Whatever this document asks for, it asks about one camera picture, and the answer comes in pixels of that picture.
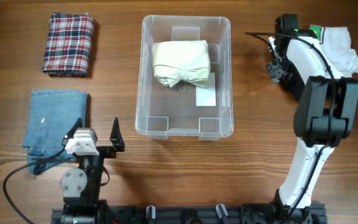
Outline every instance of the cream folded fabric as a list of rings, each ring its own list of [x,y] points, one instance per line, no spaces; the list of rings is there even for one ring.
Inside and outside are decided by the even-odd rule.
[[[154,77],[172,87],[180,80],[207,87],[211,71],[205,40],[168,41],[153,44]]]

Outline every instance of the green label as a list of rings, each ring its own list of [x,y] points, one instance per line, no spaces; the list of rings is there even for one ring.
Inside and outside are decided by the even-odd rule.
[[[321,42],[322,34],[323,34],[324,27],[316,26],[316,25],[310,25],[309,30],[312,30],[316,35],[317,39]]]

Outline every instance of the white cloth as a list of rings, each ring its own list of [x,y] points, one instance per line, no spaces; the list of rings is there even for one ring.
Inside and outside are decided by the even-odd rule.
[[[211,64],[205,40],[153,44],[154,77],[172,87],[180,80],[207,87]]]
[[[325,27],[321,49],[332,65],[345,77],[358,73],[358,56],[351,49],[351,37],[347,27]]]

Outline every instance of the red plaid fabric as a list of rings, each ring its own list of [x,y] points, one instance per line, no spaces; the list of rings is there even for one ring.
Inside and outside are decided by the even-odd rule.
[[[49,22],[42,72],[58,77],[85,77],[93,29],[94,20],[88,14],[54,12]]]

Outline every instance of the clear plastic bin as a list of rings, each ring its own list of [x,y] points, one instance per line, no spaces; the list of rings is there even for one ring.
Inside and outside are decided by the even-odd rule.
[[[190,83],[170,88],[154,78],[152,45],[170,40],[207,41],[216,106],[197,106],[196,86]],[[218,140],[233,133],[229,19],[155,15],[143,19],[135,128],[152,139],[199,136],[200,140]]]

